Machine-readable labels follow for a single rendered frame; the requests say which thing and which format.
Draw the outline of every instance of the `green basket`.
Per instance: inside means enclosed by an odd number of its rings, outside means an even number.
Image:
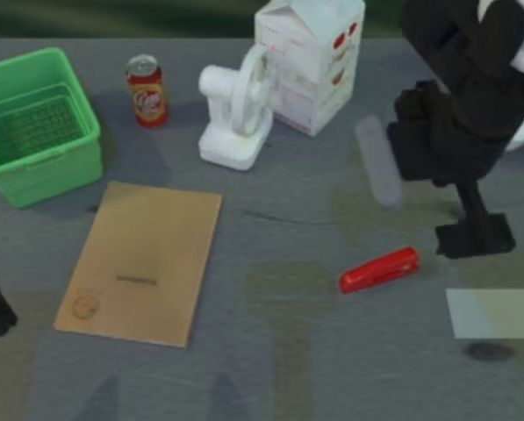
[[[98,180],[100,126],[65,53],[0,61],[0,193],[22,208]]]

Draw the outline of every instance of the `circular logo on board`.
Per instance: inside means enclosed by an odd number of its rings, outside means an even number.
[[[100,307],[100,302],[94,296],[79,296],[72,304],[72,314],[80,320],[93,318]]]

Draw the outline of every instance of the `milk carton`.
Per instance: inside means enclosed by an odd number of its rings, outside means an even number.
[[[277,64],[276,118],[315,136],[351,98],[363,0],[272,0],[255,14],[255,42]]]

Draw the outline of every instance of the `table surface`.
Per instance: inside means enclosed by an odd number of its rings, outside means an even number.
[[[471,358],[453,338],[446,288],[524,288],[524,149],[483,182],[518,242],[503,256],[451,261],[434,226],[455,219],[451,189],[405,186],[373,201],[353,134],[392,119],[402,89],[431,77],[402,40],[362,45],[353,100],[309,139],[276,123],[238,173],[199,159],[208,121],[197,91],[209,64],[237,68],[250,40],[0,40],[0,59],[43,46],[68,54],[104,128],[103,180],[26,210],[0,197],[0,284],[20,319],[0,339],[0,421],[524,421],[524,341],[510,360]],[[170,120],[133,120],[124,69],[155,55]],[[108,181],[224,195],[187,349],[54,331],[52,323]],[[342,296],[346,268],[405,245],[422,269]],[[281,296],[283,301],[272,301]]]

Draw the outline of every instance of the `can top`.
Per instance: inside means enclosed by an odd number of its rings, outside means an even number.
[[[150,76],[158,68],[158,61],[152,55],[141,54],[127,62],[127,73],[135,76]]]

